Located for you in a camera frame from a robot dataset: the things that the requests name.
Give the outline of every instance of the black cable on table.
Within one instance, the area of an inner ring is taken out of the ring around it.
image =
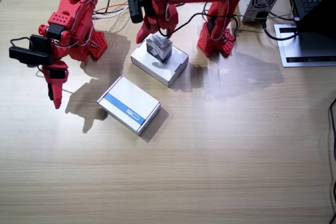
[[[284,41],[284,40],[288,40],[288,39],[293,39],[293,38],[295,38],[299,35],[299,32],[296,31],[292,36],[289,36],[287,38],[277,38],[277,37],[274,37],[272,34],[270,34],[269,31],[267,30],[266,20],[261,21],[261,26],[262,26],[262,28],[264,29],[264,32],[266,33],[266,35],[269,38],[271,38],[273,40],[277,40],[277,41]]]
[[[332,125],[332,132],[334,135],[334,159],[336,162],[336,128],[335,128],[335,118],[334,118],[334,113],[333,113],[333,107],[336,103],[336,99],[331,103],[329,107],[329,112],[330,112],[330,117],[331,117],[331,125]],[[333,188],[333,195],[334,195],[334,200],[336,201],[336,180],[334,182],[334,188]],[[333,222],[336,219],[336,212],[334,213],[333,217],[331,218],[329,224],[333,224]]]
[[[280,18],[280,19],[282,19],[282,20],[286,20],[286,21],[294,21],[294,18],[278,17],[278,15],[276,15],[276,14],[274,14],[274,13],[272,13],[272,12],[269,12],[269,13],[270,13],[270,15],[275,16],[275,17],[277,17],[277,18]]]

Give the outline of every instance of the cooling fan vent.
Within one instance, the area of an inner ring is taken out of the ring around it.
[[[252,0],[252,5],[254,8],[266,8],[271,6],[275,0]]]

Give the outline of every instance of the white cable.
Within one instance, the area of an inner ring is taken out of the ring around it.
[[[93,4],[94,4],[94,11],[96,12],[96,4],[93,2]],[[75,26],[75,23],[76,23],[76,20],[77,20],[77,16],[78,16],[78,10],[76,11],[76,14],[75,14],[75,20],[73,21],[73,23],[72,23],[72,26],[71,26],[71,29],[69,30],[69,31],[72,31],[72,29],[74,28],[74,26]],[[77,38],[77,41],[74,43],[74,44],[72,44],[72,45],[68,45],[68,46],[61,46],[61,45],[57,45],[57,44],[55,44],[55,47],[59,47],[59,48],[70,48],[70,47],[74,47],[75,45],[77,45],[78,44],[78,42],[79,42],[79,39]]]
[[[103,19],[103,18],[114,18],[117,17],[118,15],[120,15],[121,13],[123,13],[126,9],[128,9],[128,6],[126,6],[124,9],[120,10],[119,12],[111,15],[111,16],[93,16],[92,19],[93,20],[99,20],[99,19]]]
[[[87,41],[85,41],[84,44],[80,45],[80,46],[86,46],[86,44],[91,40],[91,35],[92,35],[92,31],[94,29],[94,24],[96,23],[96,4],[94,3],[94,1],[92,1],[92,3],[94,4],[94,10],[93,10],[93,13],[95,14],[95,18],[93,20],[93,25],[92,25],[92,28],[91,28],[91,31],[89,33],[89,38],[87,39]]]
[[[169,21],[169,19],[170,19],[169,3],[168,3],[168,2],[167,2],[167,4],[166,4],[165,19],[166,19],[166,21]]]

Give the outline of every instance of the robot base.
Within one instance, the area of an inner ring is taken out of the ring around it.
[[[234,40],[234,36],[228,28],[224,31],[224,33],[226,38]],[[213,51],[220,51],[224,57],[228,57],[235,43],[222,39],[212,40],[207,28],[207,23],[204,23],[197,45],[206,57],[210,57]]]

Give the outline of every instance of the small metal object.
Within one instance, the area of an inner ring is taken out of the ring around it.
[[[146,39],[146,45],[147,52],[162,63],[172,55],[173,43],[159,32]]]

